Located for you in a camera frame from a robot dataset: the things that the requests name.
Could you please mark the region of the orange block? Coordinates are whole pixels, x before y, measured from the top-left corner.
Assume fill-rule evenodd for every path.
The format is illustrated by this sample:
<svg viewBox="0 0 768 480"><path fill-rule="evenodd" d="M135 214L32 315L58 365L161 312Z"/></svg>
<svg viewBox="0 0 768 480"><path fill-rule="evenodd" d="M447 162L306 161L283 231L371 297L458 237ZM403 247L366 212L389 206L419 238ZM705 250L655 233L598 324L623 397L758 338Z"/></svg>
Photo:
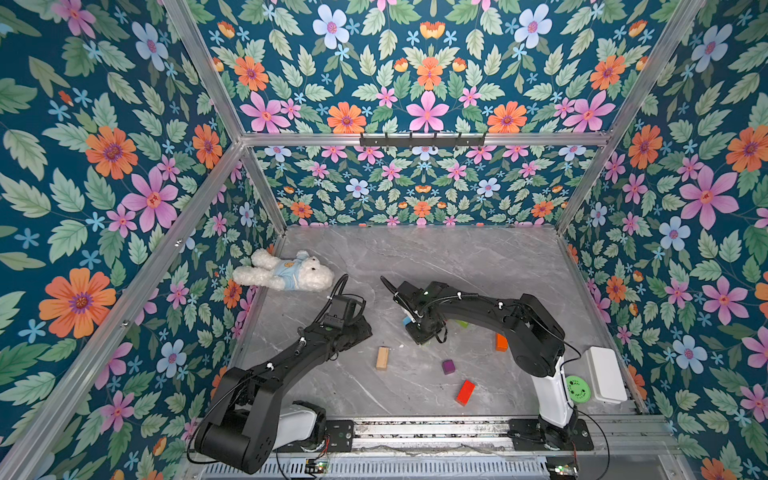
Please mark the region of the orange block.
<svg viewBox="0 0 768 480"><path fill-rule="evenodd" d="M509 349L508 341L504 335L497 334L495 337L495 350L506 352Z"/></svg>

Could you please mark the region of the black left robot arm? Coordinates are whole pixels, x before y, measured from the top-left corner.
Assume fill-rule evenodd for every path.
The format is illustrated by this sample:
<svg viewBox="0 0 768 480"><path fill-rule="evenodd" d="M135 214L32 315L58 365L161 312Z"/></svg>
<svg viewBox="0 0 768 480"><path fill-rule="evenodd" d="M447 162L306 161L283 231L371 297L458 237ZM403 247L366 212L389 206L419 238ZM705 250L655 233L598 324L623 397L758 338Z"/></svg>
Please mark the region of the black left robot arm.
<svg viewBox="0 0 768 480"><path fill-rule="evenodd" d="M372 336L365 306L358 295L335 295L282 352L249 369L228 370L190 439L194 451L248 474L260 470L284 444L278 431L286 393L314 368Z"/></svg>

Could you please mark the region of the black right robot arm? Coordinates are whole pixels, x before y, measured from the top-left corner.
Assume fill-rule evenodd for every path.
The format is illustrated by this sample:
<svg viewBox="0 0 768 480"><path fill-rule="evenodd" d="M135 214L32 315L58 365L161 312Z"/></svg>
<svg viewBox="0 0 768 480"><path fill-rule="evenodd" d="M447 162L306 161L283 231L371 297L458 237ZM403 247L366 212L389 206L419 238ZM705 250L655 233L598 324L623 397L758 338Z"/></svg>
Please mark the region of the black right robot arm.
<svg viewBox="0 0 768 480"><path fill-rule="evenodd" d="M523 294L517 299L499 299L437 281L418 288L407 281L396 286L384 276L380 280L406 313L409 321L405 329L419 345L433 339L445 342L449 320L483 327L504 337L515 364L532 378L539 407L532 433L511 430L510 434L551 450L572 446L578 413L569 397L564 371L566 350L571 345L537 297Z"/></svg>

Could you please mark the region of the purple cube block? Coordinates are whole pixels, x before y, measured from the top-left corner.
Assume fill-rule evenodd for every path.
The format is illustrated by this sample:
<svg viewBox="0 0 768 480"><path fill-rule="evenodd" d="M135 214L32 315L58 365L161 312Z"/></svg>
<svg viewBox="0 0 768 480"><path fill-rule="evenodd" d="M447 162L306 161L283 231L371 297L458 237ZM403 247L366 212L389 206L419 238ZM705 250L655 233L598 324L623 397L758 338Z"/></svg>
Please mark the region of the purple cube block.
<svg viewBox="0 0 768 480"><path fill-rule="evenodd" d="M455 364L452 360L444 360L442 362L442 370L445 375L450 375L456 371Z"/></svg>

